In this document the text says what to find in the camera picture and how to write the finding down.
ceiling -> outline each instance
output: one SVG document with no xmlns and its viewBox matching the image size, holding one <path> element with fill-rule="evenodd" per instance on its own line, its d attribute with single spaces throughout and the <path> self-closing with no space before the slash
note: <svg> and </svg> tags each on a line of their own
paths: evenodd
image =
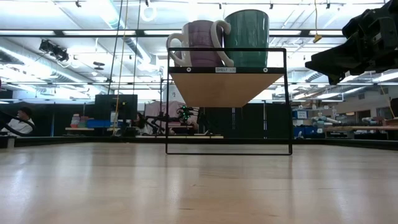
<svg viewBox="0 0 398 224">
<path fill-rule="evenodd" d="M 352 17 L 361 14 L 366 9 L 379 8 L 384 0 L 317 0 L 318 16 L 316 16 L 314 0 L 151 0 L 149 6 L 145 1 L 137 0 L 86 0 L 79 1 L 81 7 L 76 6 L 75 0 L 3 0 L 0 1 L 0 47 L 22 55 L 29 59 L 29 64 L 39 63 L 52 70 L 52 75 L 42 76 L 31 72 L 32 82 L 71 82 L 72 86 L 59 98 L 87 98 L 94 97 L 95 93 L 106 93 L 107 85 L 89 86 L 85 83 L 105 82 L 112 78 L 114 84 L 111 91 L 119 87 L 117 82 L 136 82 L 139 85 L 121 85 L 121 93 L 129 93 L 132 89 L 138 91 L 139 100 L 158 100 L 161 88 L 161 76 L 167 74 L 166 37 L 137 37 L 131 38 L 133 45 L 140 48 L 140 52 L 150 57 L 150 62 L 142 63 L 135 55 L 131 44 L 123 44 L 122 38 L 111 37 L 39 37 L 38 35 L 18 35 L 18 37 L 1 37 L 2 30 L 110 30 L 112 18 L 118 17 L 121 12 L 122 28 L 131 30 L 180 30 L 190 21 L 204 19 L 215 21 L 224 19 L 229 14 L 242 9 L 258 9 L 268 14 L 270 29 L 341 29 Z M 43 55 L 39 50 L 42 40 L 49 40 L 61 48 L 67 49 L 70 59 L 65 63 L 57 61 L 48 54 Z M 289 92 L 293 98 L 296 95 L 315 92 L 312 96 L 324 95 L 325 92 L 344 93 L 355 88 L 351 86 L 328 86 L 327 77 L 308 70 L 304 67 L 311 55 L 345 42 L 343 37 L 327 37 L 314 44 L 312 37 L 271 37 L 271 47 L 283 47 L 288 51 L 287 65 L 289 82 L 299 82 L 305 85 L 291 85 Z M 178 41 L 172 42 L 172 47 L 179 47 Z M 104 63 L 103 70 L 95 70 L 93 62 Z M 282 67 L 283 56 L 270 53 L 269 67 Z M 8 72 L 16 71 L 16 66 L 0 65 L 0 69 Z M 10 74 L 2 76 L 3 82 L 26 82 L 26 77 Z M 368 83 L 380 74 L 364 74 L 349 80 L 347 83 Z M 82 82 L 82 85 L 73 85 L 73 82 Z M 269 90 L 274 91 L 275 97 L 283 95 L 282 80 L 278 80 Z M 66 88 L 63 85 L 4 85 L 10 90 L 35 90 L 44 88 Z"/>
</svg>

